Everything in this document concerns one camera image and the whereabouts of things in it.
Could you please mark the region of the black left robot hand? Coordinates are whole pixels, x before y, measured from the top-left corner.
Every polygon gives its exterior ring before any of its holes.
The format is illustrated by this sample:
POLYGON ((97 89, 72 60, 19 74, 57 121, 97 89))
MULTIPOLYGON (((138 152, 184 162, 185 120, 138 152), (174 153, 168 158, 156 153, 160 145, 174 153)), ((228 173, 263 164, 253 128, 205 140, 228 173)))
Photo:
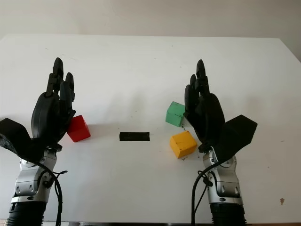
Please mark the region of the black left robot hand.
POLYGON ((44 146, 57 144, 65 135, 75 110, 74 78, 71 73, 63 77, 63 62, 56 58, 48 78, 46 92, 42 93, 32 113, 33 137, 44 146))

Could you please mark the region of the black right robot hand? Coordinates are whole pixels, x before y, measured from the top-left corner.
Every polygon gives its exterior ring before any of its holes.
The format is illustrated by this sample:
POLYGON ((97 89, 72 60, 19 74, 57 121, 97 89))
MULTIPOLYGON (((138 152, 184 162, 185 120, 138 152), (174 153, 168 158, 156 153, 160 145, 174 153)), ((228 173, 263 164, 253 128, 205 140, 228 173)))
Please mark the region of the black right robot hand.
POLYGON ((217 144, 225 118, 219 99, 210 92, 201 59, 197 63, 196 73, 191 76, 190 83, 185 88, 184 102, 184 116, 201 142, 199 151, 205 153, 217 144))

